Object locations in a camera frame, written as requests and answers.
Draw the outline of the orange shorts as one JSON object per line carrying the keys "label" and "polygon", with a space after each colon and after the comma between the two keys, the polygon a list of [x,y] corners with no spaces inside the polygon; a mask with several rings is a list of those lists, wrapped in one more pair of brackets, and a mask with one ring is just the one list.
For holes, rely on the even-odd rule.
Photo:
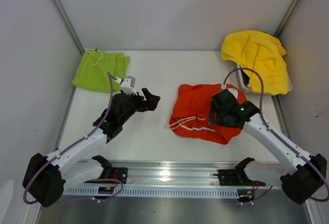
{"label": "orange shorts", "polygon": [[211,97],[220,90],[221,84],[180,85],[168,129],[181,137],[228,144],[241,130],[209,124]]}

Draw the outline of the lime green shorts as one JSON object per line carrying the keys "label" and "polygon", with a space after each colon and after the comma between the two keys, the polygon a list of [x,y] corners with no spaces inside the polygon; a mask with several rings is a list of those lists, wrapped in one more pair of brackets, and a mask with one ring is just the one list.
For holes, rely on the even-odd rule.
{"label": "lime green shorts", "polygon": [[109,93],[111,86],[108,73],[124,78],[130,57],[123,52],[108,53],[101,49],[85,49],[72,85],[78,88]]}

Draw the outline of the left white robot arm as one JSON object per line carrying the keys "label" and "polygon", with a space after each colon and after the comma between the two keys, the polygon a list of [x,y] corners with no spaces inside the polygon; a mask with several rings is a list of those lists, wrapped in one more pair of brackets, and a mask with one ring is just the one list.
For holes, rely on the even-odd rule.
{"label": "left white robot arm", "polygon": [[32,156],[22,182],[24,203],[49,207],[64,191],[89,181],[123,184],[114,177],[112,164],[104,157],[96,155],[82,164],[79,161],[119,135],[125,122],[136,112],[156,109],[160,97],[147,88],[143,88],[142,93],[111,94],[107,109],[82,138],[46,156],[40,153]]}

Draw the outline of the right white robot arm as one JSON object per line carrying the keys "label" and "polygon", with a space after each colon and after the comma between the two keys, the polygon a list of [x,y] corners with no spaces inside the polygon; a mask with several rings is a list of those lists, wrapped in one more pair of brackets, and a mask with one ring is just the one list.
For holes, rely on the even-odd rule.
{"label": "right white robot arm", "polygon": [[239,103],[237,91],[225,88],[211,97],[210,124],[238,128],[257,139],[280,162],[280,166],[246,158],[235,167],[235,180],[242,185],[260,181],[280,187],[297,204],[303,204],[326,180],[327,160],[313,156],[294,144],[268,122],[258,107],[250,101]]}

